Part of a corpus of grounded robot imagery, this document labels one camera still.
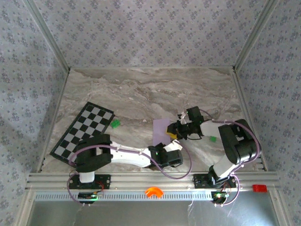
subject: green block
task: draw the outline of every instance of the green block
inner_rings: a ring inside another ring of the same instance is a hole
[[[215,143],[216,142],[216,137],[210,137],[210,140]]]
[[[111,123],[111,126],[112,128],[117,128],[118,126],[120,126],[120,121],[118,119],[114,120],[112,123]]]

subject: chessboard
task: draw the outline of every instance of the chessboard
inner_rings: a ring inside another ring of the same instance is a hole
[[[114,116],[113,111],[87,102],[50,155],[68,164],[76,144],[83,139],[103,134]]]

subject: marble surface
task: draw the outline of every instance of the marble surface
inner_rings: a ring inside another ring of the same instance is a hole
[[[127,146],[152,145],[153,119],[169,118],[176,121],[177,114],[193,106],[208,111],[215,119],[242,118],[239,101],[230,75],[211,69],[99,69],[71,70],[43,172],[70,172],[73,168],[49,152],[72,123],[87,101],[111,109],[121,125],[106,133],[111,139]],[[222,142],[215,143],[205,137],[198,141],[182,141],[193,157],[193,170],[206,171],[224,155]],[[184,164],[166,171],[187,171],[188,156],[183,153]],[[245,167],[255,170],[256,166]],[[127,164],[109,164],[99,172],[150,171]]]

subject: orange object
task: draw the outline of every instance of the orange object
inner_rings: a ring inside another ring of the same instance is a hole
[[[158,187],[150,187],[145,191],[147,197],[151,197],[152,195],[156,195],[158,198],[161,198],[164,192]]]

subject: robotic arm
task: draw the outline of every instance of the robotic arm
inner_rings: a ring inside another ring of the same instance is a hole
[[[211,187],[221,187],[230,178],[231,172],[256,155],[256,143],[247,131],[236,124],[205,121],[197,106],[187,109],[187,114],[191,122],[182,124],[182,121],[178,120],[168,126],[167,133],[174,139],[187,139],[191,134],[198,134],[200,138],[203,136],[220,138],[225,155],[209,168],[209,173],[203,179]],[[236,122],[251,131],[246,120],[240,119]]]
[[[147,148],[134,148],[111,141],[110,135],[103,134],[79,142],[75,151],[94,145],[108,145],[111,148],[91,148],[77,155],[75,160],[76,171],[79,173],[81,183],[93,182],[95,171],[111,162],[132,164],[141,168],[154,167],[154,164],[145,155],[154,159],[161,168],[166,166],[176,167],[183,163],[180,151],[182,147],[175,141],[166,146],[158,144]],[[119,149],[135,151],[140,154],[118,151]]]

